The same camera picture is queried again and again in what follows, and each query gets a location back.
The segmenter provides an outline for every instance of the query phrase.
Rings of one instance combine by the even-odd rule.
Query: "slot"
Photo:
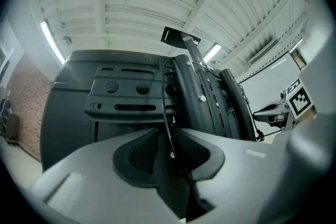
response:
[[[176,104],[166,105],[167,110],[177,110],[178,106]]]
[[[115,104],[114,109],[121,111],[153,111],[156,106],[151,104]]]
[[[211,87],[211,83],[210,83],[210,81],[208,81],[208,83],[209,83],[210,89],[213,90],[212,87]]]
[[[135,73],[147,73],[147,74],[154,74],[154,72],[153,72],[153,71],[139,70],[139,69],[121,69],[121,71],[126,71],[126,72],[135,72]]]
[[[223,126],[223,128],[224,128],[224,122],[223,122],[222,114],[219,114],[219,116],[220,116],[220,120],[221,120],[221,122],[222,122],[222,126]]]
[[[97,142],[98,141],[98,122],[96,121],[95,123],[94,123],[95,125],[95,127],[94,127],[94,139],[95,139],[95,142]]]
[[[267,107],[257,111],[257,112],[263,112],[263,111],[267,111],[267,110],[273,110],[273,109],[276,109],[278,105],[276,104],[270,104],[268,105]]]

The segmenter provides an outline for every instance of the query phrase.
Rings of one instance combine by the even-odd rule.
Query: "white screw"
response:
[[[198,99],[201,103],[204,103],[206,101],[206,97],[204,95],[201,95],[200,97],[198,97]]]

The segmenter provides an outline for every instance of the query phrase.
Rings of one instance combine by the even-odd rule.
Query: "circular hole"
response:
[[[108,93],[115,93],[119,89],[119,84],[116,81],[111,81],[106,84],[105,90]]]
[[[140,84],[138,84],[138,86],[136,88],[137,88],[136,90],[139,94],[144,95],[144,94],[149,93],[149,86],[146,83],[140,83]]]
[[[172,85],[167,85],[167,86],[164,88],[164,91],[165,91],[166,94],[168,94],[169,96],[174,96],[175,93],[176,93],[176,90],[175,90],[174,86],[172,86]]]

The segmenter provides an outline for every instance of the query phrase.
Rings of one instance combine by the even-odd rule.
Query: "black cable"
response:
[[[205,69],[208,70],[212,75],[214,75],[215,77],[221,79],[220,76],[218,76],[218,75],[217,75],[215,72],[213,72],[210,68],[208,68],[208,67],[206,67],[206,66],[204,66],[204,65],[200,65],[200,64],[197,63],[197,62],[193,62],[193,64],[205,68]]]
[[[251,114],[251,117],[252,117],[253,125],[254,125],[254,127],[255,127],[257,133],[259,134],[259,136],[256,138],[256,140],[260,139],[260,142],[262,142],[262,141],[265,140],[264,133],[263,133],[261,130],[259,130],[259,129],[257,128],[256,122],[255,122],[255,120],[254,120],[254,118],[253,118],[253,114],[252,114],[252,111],[251,111],[251,108],[250,108],[250,104],[248,103],[247,99],[245,99],[245,101],[246,101],[246,103],[247,103],[248,110],[250,111],[250,114]]]
[[[161,87],[161,103],[162,103],[162,112],[163,112],[163,121],[164,121],[164,126],[166,128],[166,132],[169,138],[169,142],[170,145],[172,147],[173,153],[175,155],[176,160],[178,161],[180,168],[182,170],[182,174],[184,175],[185,180],[187,181],[188,185],[190,187],[192,187],[194,185],[192,177],[190,175],[190,173],[188,172],[187,168],[185,167],[185,165],[183,164],[183,162],[181,162],[176,154],[175,148],[173,146],[173,141],[172,141],[172,137],[170,135],[170,131],[169,131],[169,124],[168,124],[168,119],[167,119],[167,113],[166,113],[166,105],[165,105],[165,100],[164,100],[164,86],[165,86],[165,79],[164,79],[164,70],[166,69],[166,64],[169,60],[174,59],[175,57],[171,57],[165,60],[164,64],[163,64],[163,69],[162,69],[162,87]]]
[[[168,135],[168,138],[169,138],[169,142],[170,142],[170,145],[172,146],[172,150],[173,150],[173,153],[175,155],[175,158],[178,160],[178,157],[177,157],[177,154],[176,154],[176,151],[174,149],[174,146],[173,146],[173,142],[172,142],[172,137],[170,135],[170,131],[169,131],[169,125],[168,125],[168,119],[167,119],[167,113],[166,113],[166,104],[165,104],[165,100],[164,100],[164,86],[165,86],[165,79],[164,79],[164,70],[166,69],[166,64],[169,60],[173,59],[175,57],[171,57],[171,58],[168,58],[165,60],[164,64],[163,64],[163,69],[162,69],[162,86],[161,86],[161,103],[162,103],[162,113],[163,113],[163,121],[164,121],[164,126],[166,128],[166,132],[167,132],[167,135]]]
[[[280,133],[280,132],[281,132],[281,130],[275,131],[275,132],[272,132],[272,133],[269,133],[269,134],[265,134],[264,136],[269,136],[269,135],[273,135],[273,134]]]

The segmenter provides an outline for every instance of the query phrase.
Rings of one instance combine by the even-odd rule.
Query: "white wall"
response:
[[[47,40],[41,36],[32,18],[28,0],[9,0],[8,21],[25,53],[33,64],[49,79],[54,80],[60,67],[51,55]]]
[[[7,53],[12,52],[9,55],[8,59],[9,65],[0,82],[0,86],[6,88],[17,64],[19,63],[25,52],[19,41],[17,40],[16,36],[14,35],[12,27],[9,24],[7,18],[5,18],[1,24],[0,33],[2,35],[2,42],[5,43],[5,50],[7,51]]]
[[[275,63],[242,82],[245,94],[250,101],[252,113],[262,109],[268,103],[280,99],[280,92],[295,81],[300,69],[290,54],[285,54]],[[277,127],[271,127],[268,123],[256,121],[257,127],[264,135],[279,131]]]
[[[314,60],[300,74],[317,113],[336,113],[336,34],[332,35]]]
[[[306,33],[298,49],[309,63],[335,31],[335,18],[326,0],[309,0],[307,13]]]

